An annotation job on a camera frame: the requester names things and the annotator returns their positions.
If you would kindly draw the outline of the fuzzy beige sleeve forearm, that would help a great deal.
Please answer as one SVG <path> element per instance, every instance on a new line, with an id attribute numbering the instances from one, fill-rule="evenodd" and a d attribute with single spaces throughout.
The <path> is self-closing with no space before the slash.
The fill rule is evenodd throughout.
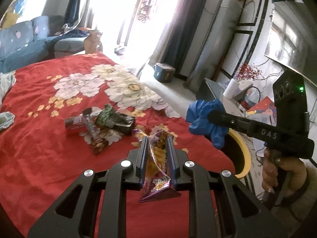
<path id="1" fill-rule="evenodd" d="M 273 215 L 290 233 L 295 232 L 303 223 L 316 222 L 316 169 L 305 165 L 307 177 L 303 186 L 293 195 L 284 198 L 273 210 Z"/>

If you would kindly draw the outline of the right hand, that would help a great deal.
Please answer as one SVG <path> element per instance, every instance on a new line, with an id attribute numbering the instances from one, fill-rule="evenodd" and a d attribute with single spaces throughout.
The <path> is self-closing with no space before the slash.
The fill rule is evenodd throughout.
<path id="1" fill-rule="evenodd" d="M 291 178 L 287 186 L 284 197 L 290 197 L 295 194 L 305 183 L 307 170 L 304 162 L 295 157 L 277 158 L 276 163 L 270 161 L 269 148 L 264 150 L 264 163 L 262 170 L 262 188 L 273 193 L 273 188 L 278 186 L 278 170 L 282 169 L 291 173 Z"/>

